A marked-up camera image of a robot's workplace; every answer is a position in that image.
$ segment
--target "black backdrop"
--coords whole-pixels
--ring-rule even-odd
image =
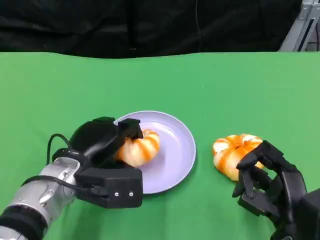
[[[0,51],[133,58],[277,51],[301,0],[0,0]]]

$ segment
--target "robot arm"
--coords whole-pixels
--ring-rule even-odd
[[[120,163],[115,153],[125,138],[142,138],[139,120],[86,122],[38,176],[27,179],[0,216],[0,240],[41,240],[75,198],[103,208],[142,204],[142,172]]]
[[[268,217],[275,226],[271,240],[320,240],[320,189],[307,193],[295,165],[267,141],[249,152],[237,165],[239,182],[233,197],[251,213]],[[276,172],[255,167],[257,161]]]

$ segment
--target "cable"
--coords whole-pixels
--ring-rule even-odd
[[[202,50],[203,39],[202,39],[202,34],[201,34],[201,30],[199,27],[199,20],[198,20],[198,3],[199,3],[199,0],[195,0],[195,13],[194,14],[195,14],[196,29],[197,29],[198,37],[199,37],[198,53],[200,53]]]
[[[49,164],[50,164],[51,144],[52,144],[52,141],[53,141],[53,139],[54,139],[55,137],[61,138],[61,139],[65,142],[65,144],[68,145],[68,148],[71,148],[71,145],[70,145],[70,143],[69,143],[69,140],[68,140],[65,136],[63,136],[63,135],[60,134],[60,133],[55,133],[55,134],[53,134],[53,135],[50,137],[49,141],[48,141],[48,146],[47,146],[47,150],[46,150],[46,165],[49,165]]]
[[[319,52],[319,30],[318,30],[318,23],[315,24],[315,32],[316,32],[316,51]]]
[[[76,193],[81,193],[85,196],[98,196],[98,197],[101,197],[101,195],[99,194],[95,194],[94,192],[92,192],[91,188],[86,188],[86,187],[79,187],[79,186],[76,186],[76,185],[73,185],[73,184],[70,184],[68,182],[65,182],[57,177],[54,177],[54,176],[46,176],[46,175],[38,175],[38,176],[32,176],[30,178],[28,178],[27,180],[24,181],[24,183],[21,185],[21,187],[23,185],[26,185],[30,182],[33,182],[33,181],[52,181],[52,182],[56,182],[57,184],[59,185],[62,185],[66,188],[69,188],[69,189],[72,189],[74,190]]]

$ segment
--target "green tablecloth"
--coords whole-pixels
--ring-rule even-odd
[[[70,137],[96,117],[156,110],[193,133],[191,174],[145,197],[140,208],[106,210],[76,200],[45,239],[267,240],[273,226],[231,197],[234,183],[213,167],[212,143],[258,135],[297,165],[309,191],[319,188],[319,64],[317,53],[119,60],[0,53],[0,210],[45,166],[51,134]],[[57,140],[53,150],[61,146]]]

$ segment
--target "plate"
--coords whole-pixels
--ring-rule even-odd
[[[173,188],[191,171],[196,159],[196,143],[180,120],[159,111],[138,111],[120,117],[140,120],[141,129],[158,133],[160,149],[149,163],[139,167],[143,177],[143,193],[156,194]]]

